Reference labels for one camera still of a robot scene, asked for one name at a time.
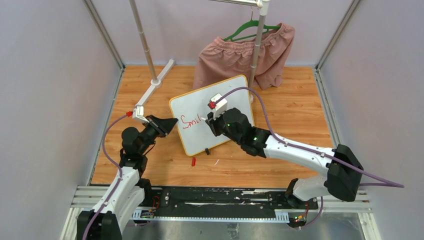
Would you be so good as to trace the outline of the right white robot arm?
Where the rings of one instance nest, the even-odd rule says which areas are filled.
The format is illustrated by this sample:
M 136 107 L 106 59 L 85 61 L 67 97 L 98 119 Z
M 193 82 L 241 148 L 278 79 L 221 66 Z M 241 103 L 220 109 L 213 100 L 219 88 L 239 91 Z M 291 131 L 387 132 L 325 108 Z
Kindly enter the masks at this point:
M 345 202 L 353 202 L 360 186 L 364 168 L 353 151 L 338 144 L 335 149 L 317 147 L 272 135 L 270 130 L 258 128 L 237 108 L 214 117 L 207 115 L 206 124 L 219 137 L 224 135 L 251 156 L 286 160 L 318 173 L 310 178 L 295 178 L 287 187 L 286 204 L 298 209 L 315 197 L 331 195 Z

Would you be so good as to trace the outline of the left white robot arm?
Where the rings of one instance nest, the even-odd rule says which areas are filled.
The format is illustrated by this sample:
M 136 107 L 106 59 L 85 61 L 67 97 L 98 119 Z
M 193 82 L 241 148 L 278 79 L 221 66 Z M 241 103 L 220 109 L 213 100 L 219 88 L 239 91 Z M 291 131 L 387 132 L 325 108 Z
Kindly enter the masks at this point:
M 77 217 L 76 239 L 121 240 L 128 222 L 140 205 L 149 206 L 153 201 L 152 185 L 142 178 L 147 167 L 147 154 L 156 145 L 157 138 L 167 137 L 177 118 L 147 116 L 143 130 L 127 127 L 121 133 L 119 162 L 109 161 L 117 173 L 100 200 Z

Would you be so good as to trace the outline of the yellow framed whiteboard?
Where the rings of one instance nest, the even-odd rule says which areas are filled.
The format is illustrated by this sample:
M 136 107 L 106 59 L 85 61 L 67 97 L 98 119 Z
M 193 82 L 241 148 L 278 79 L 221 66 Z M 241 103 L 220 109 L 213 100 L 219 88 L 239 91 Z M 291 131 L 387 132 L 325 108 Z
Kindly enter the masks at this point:
M 237 75 L 171 98 L 168 105 L 172 116 L 178 119 L 176 127 L 187 156 L 197 155 L 230 140 L 224 135 L 215 136 L 206 123 L 207 119 L 215 120 L 225 111 L 236 108 L 251 125 L 255 124 L 248 90 L 237 90 L 225 96 L 231 90 L 247 86 L 246 76 Z

